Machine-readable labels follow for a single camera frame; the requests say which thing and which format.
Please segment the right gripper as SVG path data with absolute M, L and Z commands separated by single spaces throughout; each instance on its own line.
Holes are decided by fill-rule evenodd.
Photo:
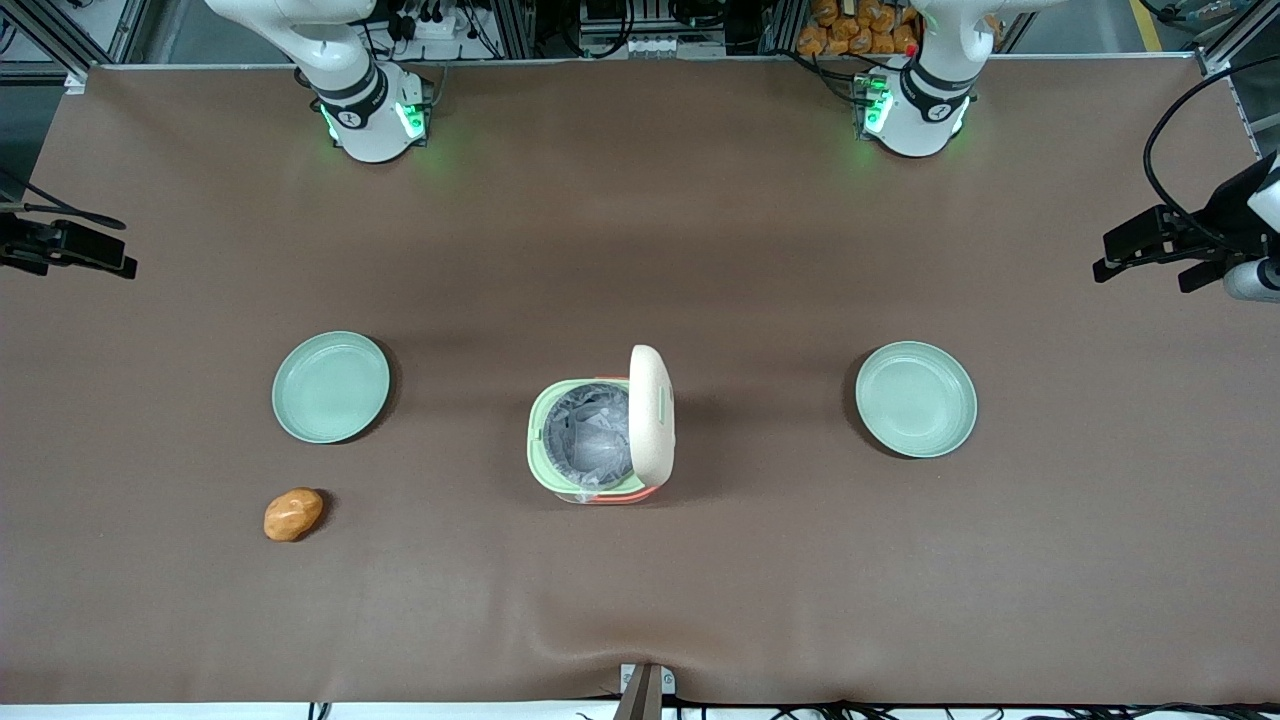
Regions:
M 138 263 L 125 252 L 125 242 L 74 222 L 52 222 L 32 247 L 35 223 L 12 213 L 1 214 L 1 264 L 29 274 L 47 274 L 49 266 L 82 266 L 134 279 Z

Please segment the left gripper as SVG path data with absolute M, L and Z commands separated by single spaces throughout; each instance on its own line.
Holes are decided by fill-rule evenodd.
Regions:
M 1254 161 L 1224 181 L 1203 208 L 1210 229 L 1222 245 L 1248 258 L 1277 258 L 1279 158 L 1276 152 Z M 1138 213 L 1102 236 L 1103 256 L 1092 266 L 1096 283 L 1149 264 L 1201 260 L 1180 273 L 1180 292 L 1192 293 L 1220 283 L 1229 273 L 1226 260 L 1206 260 L 1211 245 L 1165 205 Z

